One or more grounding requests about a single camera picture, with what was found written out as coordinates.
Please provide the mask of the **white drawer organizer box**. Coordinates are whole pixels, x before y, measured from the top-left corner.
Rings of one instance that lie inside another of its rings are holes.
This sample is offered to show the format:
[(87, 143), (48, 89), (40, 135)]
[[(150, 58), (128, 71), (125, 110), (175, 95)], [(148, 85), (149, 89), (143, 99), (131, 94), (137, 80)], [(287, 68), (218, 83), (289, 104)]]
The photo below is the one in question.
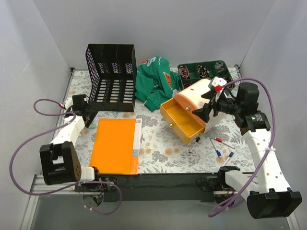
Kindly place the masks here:
[(208, 99), (201, 97), (210, 90), (209, 84), (209, 79), (199, 80), (160, 105), (162, 117), (185, 144), (189, 144), (194, 138), (208, 132), (226, 118), (224, 113), (219, 113), (214, 117), (211, 112), (210, 120), (206, 123), (192, 113), (209, 102)]

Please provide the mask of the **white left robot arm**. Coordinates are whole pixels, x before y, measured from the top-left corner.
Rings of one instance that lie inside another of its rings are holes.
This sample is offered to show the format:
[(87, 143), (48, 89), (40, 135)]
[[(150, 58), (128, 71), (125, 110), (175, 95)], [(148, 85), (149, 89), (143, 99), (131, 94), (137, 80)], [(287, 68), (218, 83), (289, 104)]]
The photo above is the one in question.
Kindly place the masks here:
[(90, 191), (96, 192), (102, 186), (96, 167), (81, 166), (75, 143), (82, 130), (90, 127), (97, 111), (87, 101), (85, 94), (78, 94), (65, 101), (65, 127), (56, 137), (41, 146), (40, 159), (44, 181), (47, 185), (69, 182), (85, 182)]

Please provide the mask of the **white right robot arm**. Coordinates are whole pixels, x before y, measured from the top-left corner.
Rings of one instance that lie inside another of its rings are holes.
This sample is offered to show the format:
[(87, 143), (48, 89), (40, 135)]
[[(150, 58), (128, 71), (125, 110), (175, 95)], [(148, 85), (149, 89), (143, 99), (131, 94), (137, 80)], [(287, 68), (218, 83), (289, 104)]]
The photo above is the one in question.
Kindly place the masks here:
[(228, 83), (218, 77), (209, 81), (201, 95), (207, 102), (192, 111), (204, 122), (219, 113), (234, 116), (256, 167), (250, 177), (245, 177), (234, 166), (220, 168), (218, 187), (225, 191), (233, 188), (237, 194), (214, 207), (208, 216), (213, 218), (227, 208), (238, 206), (236, 200), (242, 197), (254, 219), (287, 218), (302, 203), (302, 196), (299, 191), (292, 190), (277, 160), (273, 147), (276, 122), (270, 93), (256, 79), (239, 80), (238, 83), (237, 95), (227, 98), (224, 91)]

